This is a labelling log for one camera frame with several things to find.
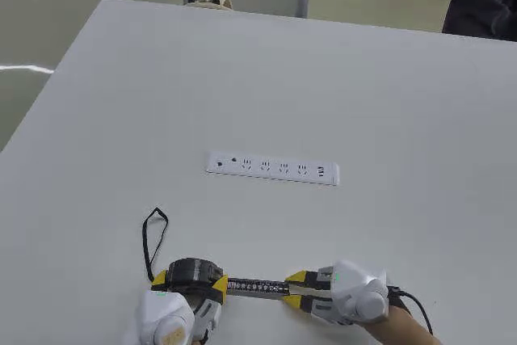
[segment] electrical socket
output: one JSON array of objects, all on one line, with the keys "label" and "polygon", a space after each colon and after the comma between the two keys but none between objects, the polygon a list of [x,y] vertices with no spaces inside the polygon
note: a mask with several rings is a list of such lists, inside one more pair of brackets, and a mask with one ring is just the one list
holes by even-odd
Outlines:
[{"label": "electrical socket", "polygon": [[339,166],[332,162],[211,152],[208,154],[206,171],[209,173],[339,185]]}]

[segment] person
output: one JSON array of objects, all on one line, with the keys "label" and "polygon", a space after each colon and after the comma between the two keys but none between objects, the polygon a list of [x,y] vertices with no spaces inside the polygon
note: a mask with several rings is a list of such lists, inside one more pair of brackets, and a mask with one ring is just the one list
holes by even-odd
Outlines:
[{"label": "person", "polygon": [[360,325],[384,345],[440,345],[436,337],[399,307],[390,306],[384,321]]}]

